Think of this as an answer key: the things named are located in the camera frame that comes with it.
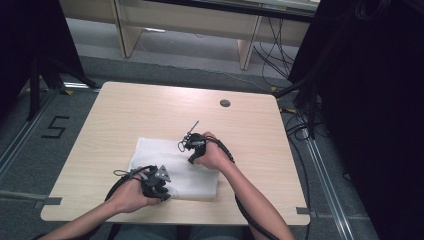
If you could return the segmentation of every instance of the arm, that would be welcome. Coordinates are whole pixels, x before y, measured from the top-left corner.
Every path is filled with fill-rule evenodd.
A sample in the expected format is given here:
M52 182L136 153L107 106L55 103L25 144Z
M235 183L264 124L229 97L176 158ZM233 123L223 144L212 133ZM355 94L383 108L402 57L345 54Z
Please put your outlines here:
M204 136L213 135L207 132ZM196 159L195 163L219 170L227 178L243 207L259 225L279 239L294 239L286 222L274 206L228 159L217 144L208 142L205 155ZM255 239L265 239L256 229L253 227L250 229Z
M147 198L140 182L131 179L122 184L104 203L40 239L71 239L82 236L118 213L131 213L145 206L160 203L158 198Z

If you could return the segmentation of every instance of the forearm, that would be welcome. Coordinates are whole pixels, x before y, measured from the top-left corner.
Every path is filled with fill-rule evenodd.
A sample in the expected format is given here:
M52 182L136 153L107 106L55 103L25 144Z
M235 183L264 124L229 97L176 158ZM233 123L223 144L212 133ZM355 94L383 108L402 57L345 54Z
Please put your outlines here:
M90 232L116 214L116 207L109 202L105 202L40 239L71 239L79 237Z
M245 210L260 226L279 239L294 239L278 211L237 166L228 161L221 168L221 172L227 178ZM263 237L259 232L252 232L255 238Z

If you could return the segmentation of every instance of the black panel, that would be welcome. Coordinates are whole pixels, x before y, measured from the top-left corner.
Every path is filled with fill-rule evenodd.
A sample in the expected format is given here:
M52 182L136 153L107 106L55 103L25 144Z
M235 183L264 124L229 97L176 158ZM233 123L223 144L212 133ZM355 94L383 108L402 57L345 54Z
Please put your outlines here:
M6 0L0 8L0 118L29 78L34 56L50 56L84 75L58 0ZM39 71L45 71L42 62Z
M359 22L322 82L328 127L381 239L422 239L424 16Z

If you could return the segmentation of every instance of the hole in table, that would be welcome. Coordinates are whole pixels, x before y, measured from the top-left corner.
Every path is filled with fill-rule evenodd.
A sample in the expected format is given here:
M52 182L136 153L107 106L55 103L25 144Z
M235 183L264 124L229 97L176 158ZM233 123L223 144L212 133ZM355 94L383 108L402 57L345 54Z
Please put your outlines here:
M223 107L229 107L231 105L231 102L228 101L227 99L222 99L219 104L221 104L221 106Z

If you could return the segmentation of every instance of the person's left hand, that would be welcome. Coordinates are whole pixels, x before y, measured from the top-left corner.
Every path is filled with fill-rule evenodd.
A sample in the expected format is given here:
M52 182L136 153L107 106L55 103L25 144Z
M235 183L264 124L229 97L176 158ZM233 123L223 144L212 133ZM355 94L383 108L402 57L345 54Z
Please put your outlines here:
M135 174L134 178L140 180L141 176ZM114 206L117 213L131 213L142 207L160 203L159 198L148 198L143 195L141 182L137 179L127 180L107 200Z

